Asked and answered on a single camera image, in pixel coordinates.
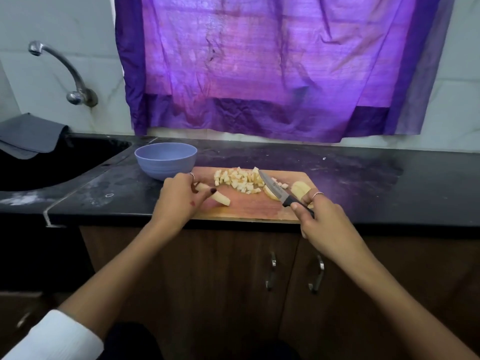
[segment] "black pants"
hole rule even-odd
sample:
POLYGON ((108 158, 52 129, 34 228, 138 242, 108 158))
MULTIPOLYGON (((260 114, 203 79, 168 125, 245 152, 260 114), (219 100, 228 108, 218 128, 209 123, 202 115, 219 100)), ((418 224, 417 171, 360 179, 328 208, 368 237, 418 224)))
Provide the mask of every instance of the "black pants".
MULTIPOLYGON (((298 353, 283 341, 265 344, 251 360, 300 360, 298 353)), ((163 360, 155 337, 145 326, 134 322, 115 324, 105 339, 98 360, 163 360)))

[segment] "left hand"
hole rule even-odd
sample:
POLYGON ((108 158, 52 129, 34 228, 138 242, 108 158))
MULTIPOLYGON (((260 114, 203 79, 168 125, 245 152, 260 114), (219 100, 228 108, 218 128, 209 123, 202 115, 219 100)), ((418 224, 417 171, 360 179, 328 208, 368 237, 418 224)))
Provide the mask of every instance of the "left hand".
POLYGON ((216 188, 211 188, 194 193, 194 183, 197 181, 194 181, 191 174, 184 173, 165 179, 150 225, 160 226, 169 235, 177 235, 202 203, 217 191, 216 188))

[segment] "white shirt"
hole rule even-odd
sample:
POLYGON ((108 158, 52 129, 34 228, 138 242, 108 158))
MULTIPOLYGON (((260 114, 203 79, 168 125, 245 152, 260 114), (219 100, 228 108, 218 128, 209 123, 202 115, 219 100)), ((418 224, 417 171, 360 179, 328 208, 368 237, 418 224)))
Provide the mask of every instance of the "white shirt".
POLYGON ((95 360, 102 351, 96 334, 54 309, 3 360, 95 360))

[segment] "hand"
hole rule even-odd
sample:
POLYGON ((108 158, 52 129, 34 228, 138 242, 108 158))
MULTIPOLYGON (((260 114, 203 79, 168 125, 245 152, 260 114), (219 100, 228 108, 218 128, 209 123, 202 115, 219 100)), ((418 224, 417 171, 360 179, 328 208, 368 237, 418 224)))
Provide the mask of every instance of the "hand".
POLYGON ((202 203, 217 191, 212 188, 194 193, 194 183, 197 181, 191 174, 184 173, 165 179, 150 225, 161 226, 170 236, 177 235, 202 203))
MULTIPOLYGON (((302 202, 309 205, 317 192, 316 188, 312 188, 303 196, 302 202)), ((315 218, 298 203, 293 203, 291 208, 301 222, 302 236, 345 272, 373 257, 342 207, 323 194, 317 194, 313 199, 315 218)))

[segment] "kitchen knife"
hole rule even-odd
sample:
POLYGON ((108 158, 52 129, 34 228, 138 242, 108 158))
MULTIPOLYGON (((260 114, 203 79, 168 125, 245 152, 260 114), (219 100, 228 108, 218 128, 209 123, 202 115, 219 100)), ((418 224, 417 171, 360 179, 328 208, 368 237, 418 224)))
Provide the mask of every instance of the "kitchen knife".
POLYGON ((300 202, 295 197, 291 196, 290 194, 285 191, 282 187, 280 187, 272 178, 270 178, 266 173, 259 170, 258 174, 260 174, 261 179, 265 182, 267 187, 272 191, 272 193, 280 200, 284 207, 289 207, 292 203, 296 202, 303 207, 305 207, 308 212, 310 212, 311 217, 315 218, 315 212, 313 212, 310 208, 305 206, 302 202, 300 202))

